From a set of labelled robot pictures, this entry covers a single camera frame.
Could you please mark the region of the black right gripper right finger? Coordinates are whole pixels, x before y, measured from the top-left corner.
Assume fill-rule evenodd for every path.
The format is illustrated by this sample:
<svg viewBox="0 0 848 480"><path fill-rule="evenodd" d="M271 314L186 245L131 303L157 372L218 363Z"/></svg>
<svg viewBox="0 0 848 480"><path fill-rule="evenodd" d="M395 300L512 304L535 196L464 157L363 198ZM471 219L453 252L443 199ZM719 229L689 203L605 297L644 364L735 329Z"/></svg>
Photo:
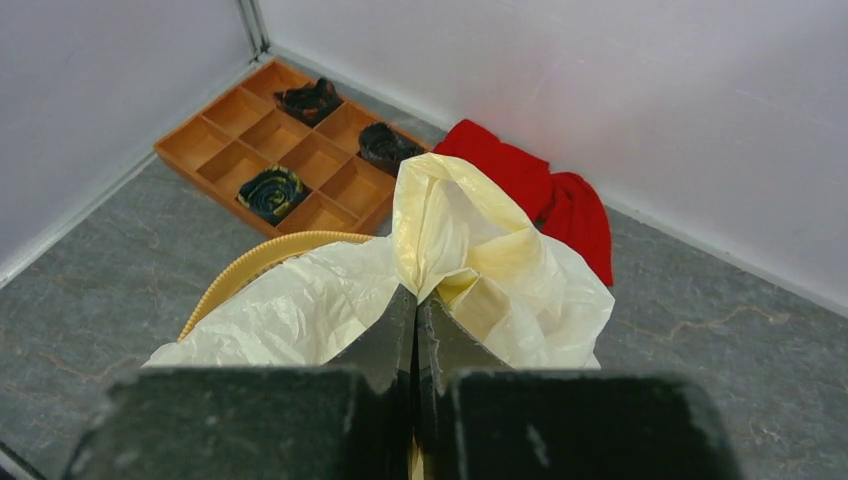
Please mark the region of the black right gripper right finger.
<svg viewBox="0 0 848 480"><path fill-rule="evenodd" d="M426 479L494 479L498 465L490 436L504 407L491 373L505 364L450 314L439 296L417 308L417 440Z"/></svg>

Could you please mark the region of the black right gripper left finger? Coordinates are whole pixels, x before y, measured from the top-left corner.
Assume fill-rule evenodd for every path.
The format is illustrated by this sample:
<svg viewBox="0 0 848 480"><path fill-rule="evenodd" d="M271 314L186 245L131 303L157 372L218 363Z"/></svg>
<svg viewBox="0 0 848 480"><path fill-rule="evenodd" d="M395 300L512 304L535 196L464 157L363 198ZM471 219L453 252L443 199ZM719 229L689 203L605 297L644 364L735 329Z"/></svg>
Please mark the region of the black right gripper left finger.
<svg viewBox="0 0 848 480"><path fill-rule="evenodd" d="M410 477L415 310L415 296L397 287L376 321L330 361L326 479Z"/></svg>

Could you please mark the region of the pale yellow plastic trash bag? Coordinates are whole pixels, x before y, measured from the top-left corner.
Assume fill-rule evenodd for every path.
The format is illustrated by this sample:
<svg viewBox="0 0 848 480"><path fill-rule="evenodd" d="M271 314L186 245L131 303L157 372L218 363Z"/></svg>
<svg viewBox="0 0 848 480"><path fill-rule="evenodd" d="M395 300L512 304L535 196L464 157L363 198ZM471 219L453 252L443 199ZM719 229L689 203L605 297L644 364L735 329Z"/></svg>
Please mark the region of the pale yellow plastic trash bag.
<svg viewBox="0 0 848 480"><path fill-rule="evenodd" d="M399 286L418 302L439 295L517 368L597 368L595 344L614 306L582 256L541 233L480 170L428 153L402 164L389 235L287 259L148 363L319 365L365 332Z"/></svg>

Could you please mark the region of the yellow mesh trash bin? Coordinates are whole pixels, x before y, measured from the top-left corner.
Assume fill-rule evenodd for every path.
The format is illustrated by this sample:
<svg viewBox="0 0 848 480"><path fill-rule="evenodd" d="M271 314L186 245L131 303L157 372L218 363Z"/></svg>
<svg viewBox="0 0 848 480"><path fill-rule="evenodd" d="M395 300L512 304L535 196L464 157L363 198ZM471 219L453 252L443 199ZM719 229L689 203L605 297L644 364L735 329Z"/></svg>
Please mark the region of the yellow mesh trash bin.
<svg viewBox="0 0 848 480"><path fill-rule="evenodd" d="M177 342L184 340L211 311L271 268L316 248L337 242L361 244L372 236L340 231L302 231L265 241L229 264L209 285L186 321Z"/></svg>

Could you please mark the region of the red cloth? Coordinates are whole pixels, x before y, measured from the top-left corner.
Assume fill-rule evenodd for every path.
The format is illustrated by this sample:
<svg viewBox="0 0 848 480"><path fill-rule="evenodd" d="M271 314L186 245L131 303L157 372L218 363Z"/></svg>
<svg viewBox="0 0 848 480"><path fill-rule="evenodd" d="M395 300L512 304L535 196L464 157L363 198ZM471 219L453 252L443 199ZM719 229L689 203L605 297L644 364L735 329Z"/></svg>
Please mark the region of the red cloth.
<svg viewBox="0 0 848 480"><path fill-rule="evenodd" d="M433 152L474 165L514 200L543 234L571 247L606 286L614 285L607 212L583 177L552 172L547 161L502 141L469 119L457 123Z"/></svg>

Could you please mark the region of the black green rolled item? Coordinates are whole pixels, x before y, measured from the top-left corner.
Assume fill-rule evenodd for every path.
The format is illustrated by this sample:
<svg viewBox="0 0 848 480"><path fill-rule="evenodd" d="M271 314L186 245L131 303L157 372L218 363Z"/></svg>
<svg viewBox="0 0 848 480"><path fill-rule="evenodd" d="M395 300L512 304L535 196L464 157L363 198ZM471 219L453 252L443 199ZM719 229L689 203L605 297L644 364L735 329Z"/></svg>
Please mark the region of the black green rolled item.
<svg viewBox="0 0 848 480"><path fill-rule="evenodd" d="M277 226L310 193L293 170L272 165L243 184L236 200L266 223Z"/></svg>

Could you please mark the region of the black rolled item back right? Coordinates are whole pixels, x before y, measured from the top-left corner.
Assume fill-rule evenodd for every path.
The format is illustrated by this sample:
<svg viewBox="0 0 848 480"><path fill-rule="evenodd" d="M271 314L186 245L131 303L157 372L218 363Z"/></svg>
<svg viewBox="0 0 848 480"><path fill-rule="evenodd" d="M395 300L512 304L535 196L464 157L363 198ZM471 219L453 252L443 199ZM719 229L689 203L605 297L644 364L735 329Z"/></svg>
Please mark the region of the black rolled item back right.
<svg viewBox="0 0 848 480"><path fill-rule="evenodd" d="M366 126L359 134L358 144L362 159L393 177L398 175L403 161L426 152L384 122Z"/></svg>

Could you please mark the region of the orange wooden compartment tray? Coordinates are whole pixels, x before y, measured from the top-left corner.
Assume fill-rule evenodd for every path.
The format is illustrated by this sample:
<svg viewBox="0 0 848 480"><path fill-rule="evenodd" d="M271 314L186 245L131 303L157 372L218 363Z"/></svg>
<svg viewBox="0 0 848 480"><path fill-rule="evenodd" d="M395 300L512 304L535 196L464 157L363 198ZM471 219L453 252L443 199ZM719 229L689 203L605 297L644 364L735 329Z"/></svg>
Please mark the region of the orange wooden compartment tray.
<svg viewBox="0 0 848 480"><path fill-rule="evenodd" d="M343 99L315 127L275 105L272 95L306 85L306 76L273 60L225 92L154 146L183 178L270 238L309 230L373 235L390 217L395 181L367 165L357 136L377 115ZM237 198L262 170L280 166L305 184L306 199L266 221Z"/></svg>

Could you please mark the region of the black rolled item back left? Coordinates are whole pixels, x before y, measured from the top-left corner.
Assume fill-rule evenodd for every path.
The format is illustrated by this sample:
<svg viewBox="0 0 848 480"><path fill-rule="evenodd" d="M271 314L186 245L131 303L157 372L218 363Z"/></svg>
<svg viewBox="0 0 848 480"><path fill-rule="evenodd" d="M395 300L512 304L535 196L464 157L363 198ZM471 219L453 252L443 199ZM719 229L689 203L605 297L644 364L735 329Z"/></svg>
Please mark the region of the black rolled item back left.
<svg viewBox="0 0 848 480"><path fill-rule="evenodd" d="M343 103L334 83L326 77L300 88L273 93L279 109L310 128L316 127Z"/></svg>

